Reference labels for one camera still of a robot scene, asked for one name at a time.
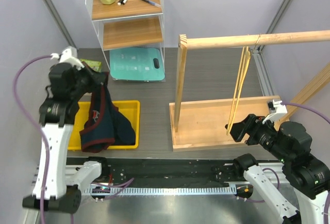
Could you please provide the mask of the navy maroon tank top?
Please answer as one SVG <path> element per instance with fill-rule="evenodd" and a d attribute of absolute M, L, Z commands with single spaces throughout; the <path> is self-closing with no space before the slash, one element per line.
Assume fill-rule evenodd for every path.
<path fill-rule="evenodd" d="M 98 153 L 112 145 L 136 144 L 131 122 L 113 104 L 108 85 L 92 92 L 88 120 L 79 134 L 83 152 Z"/>

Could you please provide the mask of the yellow clothes hanger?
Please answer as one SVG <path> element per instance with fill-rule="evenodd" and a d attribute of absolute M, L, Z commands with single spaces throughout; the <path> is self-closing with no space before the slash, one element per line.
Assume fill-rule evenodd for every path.
<path fill-rule="evenodd" d="M 250 51 L 248 46 L 244 46 L 241 52 L 241 57 L 240 57 L 240 64 L 239 64 L 239 69 L 238 69 L 238 74 L 237 74 L 237 79 L 236 79 L 236 84 L 235 84 L 235 89 L 234 89 L 234 96 L 233 96 L 233 101 L 232 105 L 230 108 L 230 114 L 229 114 L 229 119 L 228 119 L 228 124 L 226 128 L 226 135 L 230 135 L 230 131 L 233 127 L 235 117 L 236 117 L 236 112 L 238 109 L 238 104 L 243 88 L 243 84 L 246 78 L 246 74 L 249 69 L 250 65 L 250 60 L 252 53 L 255 51 L 257 48 L 258 42 L 260 40 L 261 35 L 258 35 L 258 38 L 255 42 L 254 48 L 252 51 Z"/>

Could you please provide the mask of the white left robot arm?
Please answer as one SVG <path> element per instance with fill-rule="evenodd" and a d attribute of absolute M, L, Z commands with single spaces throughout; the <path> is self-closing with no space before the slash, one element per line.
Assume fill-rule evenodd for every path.
<path fill-rule="evenodd" d="M 85 189 L 96 179 L 105 182 L 110 175 L 100 160 L 87 161 L 69 179 L 65 178 L 68 144 L 73 131 L 78 102 L 106 82 L 104 73 L 58 63 L 48 74 L 47 98 L 39 108 L 37 128 L 42 133 L 42 149 L 35 188 L 22 206 L 40 212 L 77 212 Z"/>

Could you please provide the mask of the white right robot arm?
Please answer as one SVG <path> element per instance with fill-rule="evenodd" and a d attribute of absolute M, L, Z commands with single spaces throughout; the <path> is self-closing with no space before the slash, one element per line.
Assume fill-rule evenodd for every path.
<path fill-rule="evenodd" d="M 282 172 L 294 188 L 295 208 L 264 175 L 249 153 L 234 159 L 233 174 L 248 181 L 271 208 L 279 223 L 329 223 L 329 168 L 311 154 L 312 137 L 297 122 L 286 121 L 278 129 L 263 116 L 249 114 L 234 123 L 230 134 L 235 142 L 260 145 L 282 163 Z"/>

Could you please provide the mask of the green paperback book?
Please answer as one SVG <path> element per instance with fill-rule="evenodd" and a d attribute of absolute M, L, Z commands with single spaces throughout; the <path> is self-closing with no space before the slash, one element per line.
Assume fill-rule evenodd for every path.
<path fill-rule="evenodd" d="M 88 59 L 80 59 L 80 61 L 87 64 L 92 70 L 96 72 L 102 71 L 102 63 L 99 61 L 88 60 Z"/>

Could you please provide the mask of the teal cutting board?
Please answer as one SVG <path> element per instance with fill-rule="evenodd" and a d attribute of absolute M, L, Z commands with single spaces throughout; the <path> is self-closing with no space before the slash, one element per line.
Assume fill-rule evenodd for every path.
<path fill-rule="evenodd" d="M 163 81 L 161 52 L 152 47 L 125 47 L 109 52 L 110 74 L 116 80 Z"/>

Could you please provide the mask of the blue pen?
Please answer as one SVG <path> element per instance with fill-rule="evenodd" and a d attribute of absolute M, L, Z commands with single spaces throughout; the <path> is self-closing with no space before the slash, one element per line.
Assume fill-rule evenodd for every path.
<path fill-rule="evenodd" d="M 141 1 L 143 1 L 143 2 L 145 2 L 145 3 L 148 3 L 148 4 L 150 4 L 150 5 L 153 5 L 153 6 L 155 6 L 155 7 L 159 7 L 159 8 L 161 8 L 161 4 L 158 4 L 158 3 L 156 3 L 156 2 L 153 2 L 153 1 L 150 1 L 150 0 L 141 0 Z"/>

